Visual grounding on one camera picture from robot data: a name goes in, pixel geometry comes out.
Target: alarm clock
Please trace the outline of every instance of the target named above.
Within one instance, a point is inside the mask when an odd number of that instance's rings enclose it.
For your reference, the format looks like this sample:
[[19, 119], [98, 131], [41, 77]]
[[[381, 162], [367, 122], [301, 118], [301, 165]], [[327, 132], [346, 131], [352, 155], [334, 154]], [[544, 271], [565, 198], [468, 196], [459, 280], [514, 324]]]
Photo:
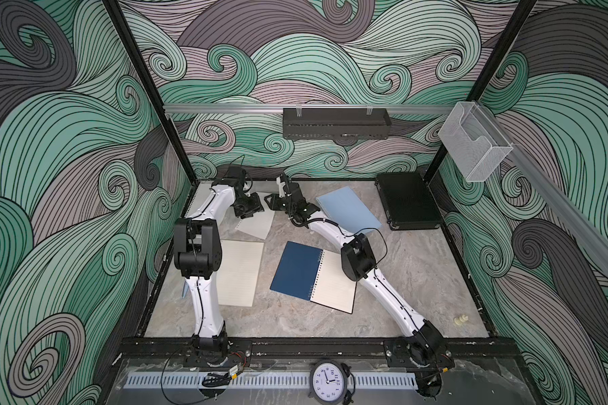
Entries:
[[321, 360], [311, 369], [308, 385], [308, 396], [320, 404], [339, 404], [347, 394], [347, 373], [337, 362]]

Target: black briefcase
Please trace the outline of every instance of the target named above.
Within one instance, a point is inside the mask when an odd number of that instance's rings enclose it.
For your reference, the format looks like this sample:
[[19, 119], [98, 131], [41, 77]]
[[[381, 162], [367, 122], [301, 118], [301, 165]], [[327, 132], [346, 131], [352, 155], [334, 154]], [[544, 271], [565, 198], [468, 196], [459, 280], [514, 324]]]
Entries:
[[419, 173], [377, 174], [376, 187], [392, 231], [434, 230], [441, 225], [437, 203]]

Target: black metal pole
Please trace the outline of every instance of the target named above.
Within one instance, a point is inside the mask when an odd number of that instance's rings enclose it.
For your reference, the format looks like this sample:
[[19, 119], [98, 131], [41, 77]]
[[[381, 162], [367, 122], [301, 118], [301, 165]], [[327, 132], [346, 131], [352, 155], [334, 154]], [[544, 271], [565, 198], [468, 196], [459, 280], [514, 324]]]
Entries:
[[140, 82], [142, 83], [142, 87], [148, 96], [149, 101], [151, 101], [151, 105], [155, 110], [155, 113], [160, 118], [160, 125], [164, 128], [164, 133], [167, 134], [169, 138], [169, 142], [174, 147], [176, 151], [176, 155], [178, 155], [178, 160], [180, 160], [180, 164], [182, 164], [183, 169], [185, 169], [185, 173], [189, 182], [192, 186], [198, 185], [198, 178], [194, 172], [191, 163], [189, 163], [189, 158], [187, 158], [185, 149], [182, 146], [182, 142], [180, 141], [180, 136], [178, 136], [178, 131], [176, 131], [176, 127], [173, 123], [167, 118], [164, 113], [164, 103], [162, 102], [162, 97], [158, 92], [155, 84], [153, 83], [153, 79], [151, 78], [151, 74], [144, 63], [144, 59], [142, 58], [142, 53], [137, 47], [137, 43], [135, 42], [135, 38], [133, 38], [133, 33], [131, 32], [128, 23], [126, 22], [126, 18], [124, 17], [124, 12], [122, 12], [122, 8], [119, 6], [119, 2], [117, 0], [102, 0], [104, 2], [104, 6], [108, 15], [110, 16], [111, 21], [113, 21], [113, 25], [115, 26], [115, 30], [117, 30], [117, 34], [119, 34], [119, 38], [124, 45], [126, 53], [128, 53], [128, 57], [131, 59], [133, 64], [133, 68], [137, 72], [137, 75], [140, 78]]
[[[471, 88], [471, 92], [468, 94], [465, 101], [478, 101], [484, 94], [486, 86], [489, 85], [493, 75], [495, 75], [498, 67], [503, 63], [507, 53], [509, 53], [515, 38], [518, 36], [520, 29], [523, 28], [523, 25], [525, 24], [527, 17], [529, 17], [529, 13], [532, 12], [535, 4], [536, 0], [520, 0], [513, 11], [513, 14], [511, 15], [509, 23], [500, 34], [500, 38], [495, 44], [495, 48], [493, 48], [491, 56], [484, 64], [480, 75], [475, 80], [475, 84]], [[441, 162], [444, 161], [447, 154], [448, 151], [442, 144], [437, 153], [434, 155], [432, 162], [430, 162], [430, 166], [428, 166], [428, 170], [426, 170], [426, 173], [423, 176], [424, 182], [429, 184], [430, 181], [432, 181], [432, 178], [435, 174], [437, 174], [439, 166], [441, 166]]]

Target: wall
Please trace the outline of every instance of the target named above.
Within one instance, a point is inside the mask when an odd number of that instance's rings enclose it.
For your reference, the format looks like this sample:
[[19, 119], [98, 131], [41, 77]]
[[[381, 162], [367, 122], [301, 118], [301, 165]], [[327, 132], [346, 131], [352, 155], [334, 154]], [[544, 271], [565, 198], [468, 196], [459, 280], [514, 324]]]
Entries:
[[[466, 98], [517, 2], [121, 0], [165, 103], [449, 104]], [[391, 139], [285, 141], [281, 116], [179, 114], [203, 178], [244, 158], [256, 177], [364, 178], [428, 166], [440, 116]]]
[[102, 3], [0, 0], [0, 405], [97, 400], [188, 184]]
[[[608, 240], [608, 1], [534, 13], [482, 101]], [[608, 404], [608, 278], [511, 159], [432, 184], [485, 306], [548, 404]]]

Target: marble floor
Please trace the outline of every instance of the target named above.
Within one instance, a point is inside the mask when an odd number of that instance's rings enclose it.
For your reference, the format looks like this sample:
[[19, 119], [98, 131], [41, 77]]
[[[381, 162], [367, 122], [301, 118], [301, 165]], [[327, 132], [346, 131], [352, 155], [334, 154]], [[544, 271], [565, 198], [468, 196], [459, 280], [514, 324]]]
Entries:
[[[440, 229], [428, 231], [390, 231], [386, 224], [379, 194], [373, 182], [300, 182], [308, 201], [324, 193], [350, 186], [383, 223], [381, 232], [387, 241], [388, 255], [381, 268], [389, 282], [446, 337], [487, 337], [477, 308], [471, 299]], [[276, 192], [275, 182], [255, 182], [252, 191]], [[239, 219], [229, 208], [219, 224], [222, 240], [262, 242], [235, 230]], [[331, 243], [317, 233], [296, 228], [288, 216], [276, 212], [270, 233], [264, 242], [259, 279], [252, 307], [221, 306], [227, 334], [239, 337], [390, 337], [400, 336], [395, 321], [360, 284], [357, 286], [352, 314], [327, 308], [270, 290], [286, 242], [334, 251]], [[373, 232], [370, 242], [376, 257], [384, 253], [380, 236]], [[181, 298], [184, 278], [169, 268], [154, 313], [146, 329], [147, 337], [191, 336], [194, 333], [194, 310], [191, 299]], [[454, 318], [462, 314], [469, 320], [457, 326]]]

